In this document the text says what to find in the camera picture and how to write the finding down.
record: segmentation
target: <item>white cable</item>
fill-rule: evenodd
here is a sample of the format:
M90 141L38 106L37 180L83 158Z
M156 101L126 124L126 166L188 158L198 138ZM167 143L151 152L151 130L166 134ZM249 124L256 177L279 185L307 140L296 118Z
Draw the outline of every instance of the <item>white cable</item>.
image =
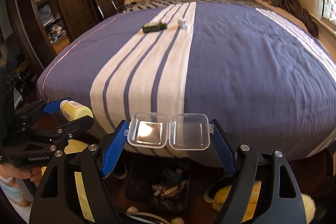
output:
M155 219L157 219L157 220L163 222L164 224L170 224L170 222L168 222L168 221L165 220L164 218L159 217L159 216L154 215L154 214L138 212L138 213L135 213L134 215L139 215L139 216L149 216L149 217L155 218Z
M143 219L143 218L141 218L141 217L136 217L136 216L134 216L134 215L130 215L130 214L126 214L126 215L127 215L128 217L133 218L133 219L135 219L135 220L138 220L138 221L140 221L140 222L142 222L142 223L155 224L155 222L152 222L152 221L147 220L147 219Z

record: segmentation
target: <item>finger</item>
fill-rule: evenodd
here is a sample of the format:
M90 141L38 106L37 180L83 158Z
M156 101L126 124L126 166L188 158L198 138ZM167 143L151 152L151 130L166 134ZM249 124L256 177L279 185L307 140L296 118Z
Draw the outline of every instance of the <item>finger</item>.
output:
M31 173L33 175L35 175L36 173L38 173L41 170L42 170L42 167L34 167L34 168L31 169Z
M7 162L0 165L0 175L5 179L9 177L28 179L32 173L28 169L16 168L13 164Z
M32 182L36 182L36 181L41 180L41 178L42 178L42 170L40 170L40 171L37 172L36 174L32 175L32 176L30 177L30 180L31 180Z

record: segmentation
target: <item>clear plastic box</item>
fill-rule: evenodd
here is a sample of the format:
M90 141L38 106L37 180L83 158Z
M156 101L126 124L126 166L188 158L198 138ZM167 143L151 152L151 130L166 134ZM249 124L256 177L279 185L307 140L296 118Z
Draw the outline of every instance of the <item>clear plastic box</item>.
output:
M175 150L205 150L211 132L213 125L204 114L178 114L169 120L165 114L137 112L126 134L133 146L160 149L169 140Z

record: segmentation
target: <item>blue gripper pad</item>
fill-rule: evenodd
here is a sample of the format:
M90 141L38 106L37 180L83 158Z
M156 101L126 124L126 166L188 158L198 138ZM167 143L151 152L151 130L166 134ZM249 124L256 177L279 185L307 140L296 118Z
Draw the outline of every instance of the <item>blue gripper pad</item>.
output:
M43 108L44 113L55 113L60 111L59 106L61 105L61 102L64 100L72 101L71 98L64 98L61 100L57 100L54 102L47 103L45 107Z
M127 141L125 131L128 129L129 123L123 121L122 124L120 124L118 127L119 130L112 133L115 134L115 137L113 138L104 153L102 167L100 168L100 172L104 177L106 177L110 172L114 170L114 167L116 166L120 154Z
M210 139L216 149L219 160L224 170L234 177L237 172L235 166L236 153L232 151L215 122L212 120L210 124L213 124L213 133L210 133Z

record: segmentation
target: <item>bottle label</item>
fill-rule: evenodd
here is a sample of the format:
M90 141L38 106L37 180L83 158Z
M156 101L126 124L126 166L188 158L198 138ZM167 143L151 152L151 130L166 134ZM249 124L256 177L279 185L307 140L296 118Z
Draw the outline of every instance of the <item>bottle label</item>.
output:
M71 120L71 114L69 112L67 112L66 110L63 111L63 115L65 118L67 118L68 121Z
M77 103L75 101L69 101L68 104L72 105L73 107L80 107L80 106L82 106L82 104Z

